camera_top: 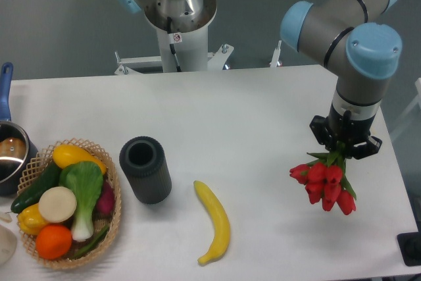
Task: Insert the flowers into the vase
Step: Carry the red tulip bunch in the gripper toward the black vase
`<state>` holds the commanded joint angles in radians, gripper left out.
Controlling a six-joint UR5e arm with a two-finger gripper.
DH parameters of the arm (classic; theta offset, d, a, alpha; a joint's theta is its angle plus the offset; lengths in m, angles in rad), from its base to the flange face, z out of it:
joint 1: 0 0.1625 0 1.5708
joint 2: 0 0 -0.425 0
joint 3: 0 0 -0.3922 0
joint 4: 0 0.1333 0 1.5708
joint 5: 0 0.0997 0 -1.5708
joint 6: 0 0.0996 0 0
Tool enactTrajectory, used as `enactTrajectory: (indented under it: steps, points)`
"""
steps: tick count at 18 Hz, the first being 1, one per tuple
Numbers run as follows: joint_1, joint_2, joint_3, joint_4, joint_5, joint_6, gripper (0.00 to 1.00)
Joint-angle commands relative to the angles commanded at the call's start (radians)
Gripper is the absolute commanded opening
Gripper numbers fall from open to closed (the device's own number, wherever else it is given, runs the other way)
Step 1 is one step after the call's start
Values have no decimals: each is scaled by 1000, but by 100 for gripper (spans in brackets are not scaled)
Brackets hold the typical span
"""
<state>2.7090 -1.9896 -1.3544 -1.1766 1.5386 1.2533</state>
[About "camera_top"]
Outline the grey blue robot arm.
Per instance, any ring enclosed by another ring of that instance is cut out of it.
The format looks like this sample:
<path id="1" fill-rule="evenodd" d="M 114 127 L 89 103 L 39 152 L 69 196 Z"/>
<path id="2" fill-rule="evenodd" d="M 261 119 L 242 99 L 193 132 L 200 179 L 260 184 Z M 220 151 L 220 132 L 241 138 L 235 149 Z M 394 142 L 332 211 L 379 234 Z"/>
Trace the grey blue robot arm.
<path id="1" fill-rule="evenodd" d="M 376 19 L 397 0 L 327 0 L 292 5 L 280 25 L 280 39 L 337 76 L 328 116 L 313 118 L 317 142 L 346 158 L 376 154 L 381 140 L 370 127 L 397 70 L 399 34 Z M 208 26 L 216 0 L 118 0 L 131 13 L 144 12 L 159 41 L 165 72 L 216 70 L 223 52 L 208 52 Z"/>

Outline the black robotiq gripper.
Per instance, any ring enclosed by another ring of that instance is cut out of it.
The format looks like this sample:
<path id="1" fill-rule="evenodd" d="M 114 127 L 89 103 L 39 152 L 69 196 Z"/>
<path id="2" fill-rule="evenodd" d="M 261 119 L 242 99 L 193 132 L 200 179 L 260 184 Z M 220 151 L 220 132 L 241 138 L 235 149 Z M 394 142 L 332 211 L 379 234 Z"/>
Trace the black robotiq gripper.
<path id="1" fill-rule="evenodd" d="M 316 115 L 310 122 L 310 129 L 320 145 L 328 150 L 339 150 L 348 159 L 364 159 L 375 155 L 382 146 L 382 140 L 371 136 L 371 125 L 375 115 L 364 120 L 353 118 L 350 110 L 340 113 L 334 104 L 327 118 Z"/>

